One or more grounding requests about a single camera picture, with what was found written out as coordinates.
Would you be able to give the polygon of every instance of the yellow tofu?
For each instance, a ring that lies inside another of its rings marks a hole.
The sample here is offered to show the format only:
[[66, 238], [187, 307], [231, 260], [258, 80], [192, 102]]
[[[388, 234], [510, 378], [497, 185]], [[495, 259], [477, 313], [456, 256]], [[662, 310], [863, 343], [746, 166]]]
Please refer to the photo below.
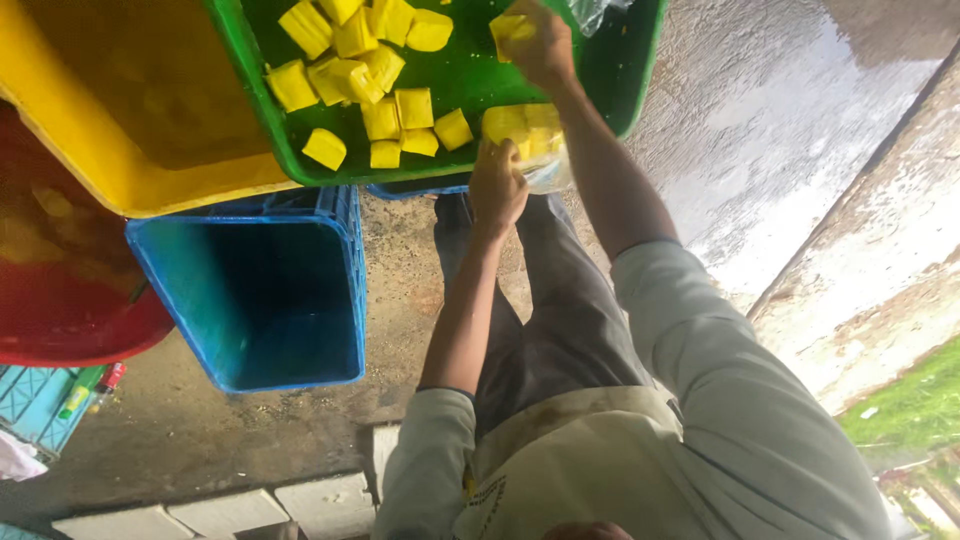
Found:
[[401, 47], [407, 42], [410, 24], [416, 13], [417, 10], [406, 0], [373, 0], [374, 28], [383, 24], [386, 39]]
[[430, 88], [398, 89], [396, 112], [400, 127], [404, 130], [433, 127], [433, 105], [430, 104]]
[[383, 90], [370, 77], [370, 69], [361, 61], [337, 60], [327, 73], [337, 88], [355, 103], [377, 103], [383, 99]]
[[400, 167], [400, 143], [395, 140], [378, 140], [370, 145], [371, 169], [396, 169]]
[[447, 152], [453, 152], [473, 140], [470, 125], [460, 109], [438, 118], [433, 131], [437, 132], [437, 137], [440, 138]]
[[530, 156], [536, 158], [560, 150], [564, 129], [557, 108], [550, 103], [523, 106], [530, 133]]
[[530, 157], [549, 154], [553, 149], [553, 137], [556, 132], [547, 128], [530, 128]]
[[320, 99], [324, 100], [324, 105], [328, 107], [347, 100], [347, 96], [337, 87], [328, 70], [330, 65], [337, 60], [337, 57], [330, 57], [306, 68], [307, 79], [310, 80], [313, 89], [320, 94]]
[[419, 128], [415, 130], [403, 130], [400, 134], [400, 150], [412, 152], [414, 154], [423, 154], [433, 158], [437, 155], [437, 149], [440, 143], [437, 137], [429, 128]]
[[500, 15], [490, 21], [490, 33], [496, 45], [496, 59], [510, 61], [503, 43], [510, 39], [529, 39], [537, 34], [537, 27], [527, 20], [527, 15]]
[[347, 145], [340, 140], [340, 137], [325, 129], [318, 128], [310, 134], [306, 146], [303, 147], [303, 152], [319, 161], [321, 165], [337, 170], [347, 156]]
[[267, 85], [287, 112], [317, 105], [320, 98], [306, 80], [302, 60], [288, 61], [277, 69], [267, 65]]
[[396, 100], [394, 98], [385, 97], [374, 104], [361, 103], [360, 111], [363, 113], [363, 125], [367, 128], [368, 139], [390, 138], [397, 140], [400, 138], [400, 124], [396, 118]]
[[357, 60], [367, 65], [371, 78], [385, 93], [394, 89], [396, 78], [407, 63], [388, 45], [381, 45]]
[[367, 17], [367, 26], [370, 28], [370, 33], [373, 34], [373, 37], [377, 39], [386, 39], [387, 38], [387, 21], [383, 17], [377, 17], [374, 14], [373, 8], [369, 6], [364, 6], [360, 8], [363, 11], [363, 15]]
[[320, 5], [333, 22], [343, 26], [363, 6], [363, 0], [320, 0]]
[[502, 144], [509, 138], [516, 144], [520, 158], [530, 158], [530, 132], [527, 131], [527, 118], [522, 105], [491, 107], [483, 114], [481, 121], [483, 136], [496, 144]]
[[430, 10], [417, 10], [407, 34], [407, 46], [415, 51], [433, 53], [446, 47], [453, 32], [453, 19]]
[[333, 44], [337, 47], [337, 56], [343, 59], [360, 56], [380, 46], [376, 37], [370, 33], [367, 17], [360, 10], [347, 24], [334, 29]]
[[283, 14], [279, 23], [310, 60], [316, 59], [333, 42], [333, 28], [309, 0], [300, 0]]
[[560, 113], [552, 103], [531, 103], [523, 106], [523, 115], [527, 118], [527, 125], [532, 128], [548, 128], [559, 131]]

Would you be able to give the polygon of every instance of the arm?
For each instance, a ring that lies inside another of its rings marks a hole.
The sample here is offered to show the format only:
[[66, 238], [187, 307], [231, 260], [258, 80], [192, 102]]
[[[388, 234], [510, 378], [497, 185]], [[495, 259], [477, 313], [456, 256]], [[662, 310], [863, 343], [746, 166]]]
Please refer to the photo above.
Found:
[[453, 280], [423, 363], [421, 387], [476, 393], [490, 337], [493, 286], [500, 249], [527, 203], [523, 175], [511, 167], [512, 141], [484, 141], [470, 177], [473, 229], [467, 255]]
[[463, 509], [462, 482], [473, 451], [476, 392], [487, 352], [496, 267], [523, 212], [527, 186], [511, 161], [513, 142], [485, 141], [470, 177], [473, 228], [427, 349], [420, 388], [407, 404], [399, 442], [384, 472], [373, 538], [449, 538]]
[[[630, 313], [644, 367], [683, 413], [685, 475], [730, 523], [810, 537], [884, 538], [882, 502], [856, 449], [750, 324], [711, 286], [700, 261], [670, 242], [666, 209], [576, 82], [569, 29], [535, 2], [537, 36], [514, 41], [517, 67], [556, 102], [584, 206]], [[743, 537], [756, 529], [737, 531]]]
[[535, 0], [519, 0], [508, 12], [525, 14], [537, 25], [532, 39], [508, 41], [505, 46], [516, 67], [551, 97], [560, 113], [577, 189], [607, 256], [613, 260], [642, 242], [677, 240], [657, 191], [580, 86], [570, 29]]

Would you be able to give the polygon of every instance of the pink cloth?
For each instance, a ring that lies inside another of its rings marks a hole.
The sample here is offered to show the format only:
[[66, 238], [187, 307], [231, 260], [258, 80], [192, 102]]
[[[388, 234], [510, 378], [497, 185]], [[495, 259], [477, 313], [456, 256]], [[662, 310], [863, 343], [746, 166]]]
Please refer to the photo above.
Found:
[[0, 479], [23, 481], [47, 472], [47, 466], [34, 457], [36, 448], [21, 443], [13, 435], [0, 431]]

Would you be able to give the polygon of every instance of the grass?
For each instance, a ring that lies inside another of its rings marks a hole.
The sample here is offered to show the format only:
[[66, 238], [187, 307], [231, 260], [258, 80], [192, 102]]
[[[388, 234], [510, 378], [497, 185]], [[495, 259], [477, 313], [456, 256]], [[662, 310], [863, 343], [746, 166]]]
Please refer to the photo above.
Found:
[[[860, 418], [872, 407], [873, 416]], [[837, 422], [857, 446], [930, 448], [960, 441], [960, 336]]]

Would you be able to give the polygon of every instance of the sleeve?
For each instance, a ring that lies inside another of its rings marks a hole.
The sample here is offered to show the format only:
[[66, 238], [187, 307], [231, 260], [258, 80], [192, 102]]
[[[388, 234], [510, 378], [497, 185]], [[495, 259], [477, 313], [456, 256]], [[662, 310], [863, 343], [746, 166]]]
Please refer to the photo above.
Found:
[[644, 244], [618, 257], [612, 274], [637, 355], [680, 402], [685, 455], [707, 477], [691, 482], [709, 483], [698, 490], [715, 495], [712, 507], [790, 536], [890, 536], [856, 448], [756, 343], [696, 257], [673, 244]]
[[407, 404], [387, 461], [373, 540], [449, 538], [463, 510], [463, 478], [476, 419], [464, 394], [424, 389]]

